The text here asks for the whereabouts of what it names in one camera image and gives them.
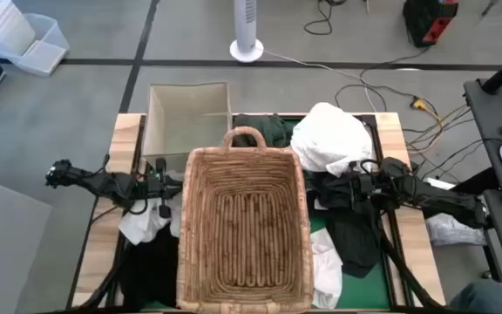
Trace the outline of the dark navy cloth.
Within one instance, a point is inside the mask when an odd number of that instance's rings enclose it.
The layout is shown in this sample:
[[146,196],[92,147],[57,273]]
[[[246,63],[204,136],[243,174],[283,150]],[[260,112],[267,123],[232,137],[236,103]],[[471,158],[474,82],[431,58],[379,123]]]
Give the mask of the dark navy cloth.
[[342,272],[357,278],[366,277],[380,260],[381,231],[378,214],[371,205],[356,210],[332,208],[326,229],[342,261]]

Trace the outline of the white power strip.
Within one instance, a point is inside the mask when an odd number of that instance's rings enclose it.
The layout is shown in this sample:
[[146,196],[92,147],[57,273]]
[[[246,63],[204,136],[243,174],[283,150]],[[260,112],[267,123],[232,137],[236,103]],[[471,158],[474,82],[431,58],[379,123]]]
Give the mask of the white power strip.
[[455,184],[453,183],[449,183],[447,181],[441,181],[439,179],[434,179],[434,178],[425,178],[424,182],[428,183],[434,188],[441,188],[444,190],[450,190],[455,187]]

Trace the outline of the black frame strut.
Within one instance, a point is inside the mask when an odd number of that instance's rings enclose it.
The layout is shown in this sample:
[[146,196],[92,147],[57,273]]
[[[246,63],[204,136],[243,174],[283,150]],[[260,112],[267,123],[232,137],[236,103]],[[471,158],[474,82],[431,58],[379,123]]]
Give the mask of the black frame strut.
[[489,167],[486,170],[473,175],[469,179],[460,182],[458,185],[453,187],[451,191],[470,195],[481,195],[486,190],[497,189],[499,189],[499,180],[494,170]]

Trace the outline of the clear plastic bin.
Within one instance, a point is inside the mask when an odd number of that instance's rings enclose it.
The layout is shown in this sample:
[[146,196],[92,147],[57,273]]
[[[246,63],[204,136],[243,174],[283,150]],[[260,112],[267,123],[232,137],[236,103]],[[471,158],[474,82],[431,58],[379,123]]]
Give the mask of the clear plastic bin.
[[38,76],[50,76],[70,50],[56,19],[40,14],[22,14],[3,35],[0,58]]

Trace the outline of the black cloth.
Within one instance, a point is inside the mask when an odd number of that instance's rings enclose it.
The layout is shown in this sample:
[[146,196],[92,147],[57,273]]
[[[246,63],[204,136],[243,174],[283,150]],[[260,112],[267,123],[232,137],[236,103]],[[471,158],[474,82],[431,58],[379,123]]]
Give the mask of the black cloth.
[[328,172],[304,171],[308,203],[317,201],[327,209],[348,209],[360,213],[361,177],[358,172],[335,176]]
[[170,226],[160,229],[153,240],[129,245],[119,271],[124,306],[141,310],[152,303],[176,307],[179,238]]

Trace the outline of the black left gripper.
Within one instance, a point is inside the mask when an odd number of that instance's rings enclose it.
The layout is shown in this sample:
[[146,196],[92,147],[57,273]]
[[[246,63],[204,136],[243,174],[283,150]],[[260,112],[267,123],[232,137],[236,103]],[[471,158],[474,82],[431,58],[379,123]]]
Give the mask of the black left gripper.
[[161,218],[171,218],[172,210],[166,204],[166,201],[171,196],[178,195],[182,192],[183,181],[170,184],[170,188],[180,188],[175,190],[168,190],[170,183],[169,177],[166,175],[166,160],[158,158],[154,162],[154,167],[148,167],[146,170],[146,181],[148,185],[148,192],[152,198],[159,198],[159,216]]

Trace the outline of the black metal table frame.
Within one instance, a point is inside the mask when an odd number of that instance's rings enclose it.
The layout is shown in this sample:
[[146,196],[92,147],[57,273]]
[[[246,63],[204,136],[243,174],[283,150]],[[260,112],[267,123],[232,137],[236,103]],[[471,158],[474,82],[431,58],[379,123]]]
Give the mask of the black metal table frame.
[[389,288],[389,279],[390,279],[390,276],[389,276],[389,272],[390,272],[389,266],[390,266],[390,264],[385,261],[385,258],[383,257],[383,253],[381,251],[379,251],[379,253],[380,253],[379,263],[381,263],[382,264],[381,266],[384,266],[385,270],[387,270],[386,271],[386,279],[387,279],[386,286],[387,286],[387,291],[388,291],[388,299],[390,301],[390,296],[391,296],[391,292],[390,292],[390,288]]

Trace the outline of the dark green shirt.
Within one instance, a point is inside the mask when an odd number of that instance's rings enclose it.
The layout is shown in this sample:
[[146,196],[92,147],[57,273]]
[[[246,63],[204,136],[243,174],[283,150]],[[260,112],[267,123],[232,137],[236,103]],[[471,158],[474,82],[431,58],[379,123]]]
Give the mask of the dark green shirt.
[[278,114],[238,114],[233,118],[234,127],[250,126],[258,130],[268,147],[288,147],[296,125],[296,121],[283,119]]

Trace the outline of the large white cloth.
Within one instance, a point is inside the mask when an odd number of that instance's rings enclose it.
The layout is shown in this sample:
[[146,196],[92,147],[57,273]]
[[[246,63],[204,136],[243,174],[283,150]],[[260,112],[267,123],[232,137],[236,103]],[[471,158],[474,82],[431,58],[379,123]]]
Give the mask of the large white cloth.
[[358,171],[359,163],[372,157],[373,143],[363,122],[327,102],[315,104],[295,125],[290,147],[302,168],[336,177]]

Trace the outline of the person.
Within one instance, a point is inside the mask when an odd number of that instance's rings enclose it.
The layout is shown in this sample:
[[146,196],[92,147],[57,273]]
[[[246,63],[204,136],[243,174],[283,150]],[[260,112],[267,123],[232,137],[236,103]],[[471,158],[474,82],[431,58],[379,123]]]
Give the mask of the person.
[[492,279],[469,283],[450,301],[450,307],[476,314],[502,314],[502,283]]

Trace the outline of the white tower fan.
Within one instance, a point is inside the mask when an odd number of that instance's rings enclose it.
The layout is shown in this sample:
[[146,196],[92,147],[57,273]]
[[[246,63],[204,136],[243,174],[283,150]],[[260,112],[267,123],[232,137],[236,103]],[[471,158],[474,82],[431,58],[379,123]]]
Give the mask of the white tower fan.
[[264,51],[256,35],[256,15],[256,0],[234,0],[235,40],[229,46],[229,52],[240,63],[253,63]]

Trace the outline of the beige fabric storage box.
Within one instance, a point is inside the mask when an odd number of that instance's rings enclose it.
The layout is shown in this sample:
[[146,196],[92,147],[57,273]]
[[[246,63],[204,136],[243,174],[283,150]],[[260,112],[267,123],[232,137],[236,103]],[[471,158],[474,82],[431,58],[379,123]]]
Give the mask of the beige fabric storage box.
[[231,129],[228,83],[151,85],[141,156],[182,173],[195,148],[220,146]]

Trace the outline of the red black tool case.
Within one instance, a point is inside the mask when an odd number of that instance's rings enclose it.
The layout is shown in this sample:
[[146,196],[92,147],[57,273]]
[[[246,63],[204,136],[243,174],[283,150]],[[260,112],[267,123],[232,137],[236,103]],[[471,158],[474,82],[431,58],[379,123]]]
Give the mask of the red black tool case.
[[402,14],[409,40],[416,47],[434,45],[457,12],[458,0],[405,0]]

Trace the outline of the woven wicker basket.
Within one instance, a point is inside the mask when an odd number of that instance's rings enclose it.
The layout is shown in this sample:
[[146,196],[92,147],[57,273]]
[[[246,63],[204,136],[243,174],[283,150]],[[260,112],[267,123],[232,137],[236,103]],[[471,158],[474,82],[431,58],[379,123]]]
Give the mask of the woven wicker basket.
[[197,314],[302,314],[313,301],[302,167],[250,126],[188,156],[176,303]]

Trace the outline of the green table mat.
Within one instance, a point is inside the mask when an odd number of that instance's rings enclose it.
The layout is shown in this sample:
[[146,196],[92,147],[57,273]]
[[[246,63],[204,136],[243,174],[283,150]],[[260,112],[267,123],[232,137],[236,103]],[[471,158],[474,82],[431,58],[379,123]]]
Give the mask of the green table mat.
[[[368,132],[373,141],[373,155],[375,159],[382,159],[382,148],[377,134],[376,119],[368,114],[355,114],[357,118],[365,122],[368,126]],[[304,117],[304,114],[280,113],[281,119],[285,120],[292,126],[297,124]],[[325,227],[325,221],[321,218],[310,218],[311,231],[316,232]],[[364,278],[357,278],[343,274],[343,292],[337,302],[336,309],[360,309],[360,308],[378,308],[388,309],[390,301],[388,299],[387,279],[384,266],[379,263],[372,271]],[[177,310],[167,307],[160,302],[147,303],[143,311],[173,311]]]

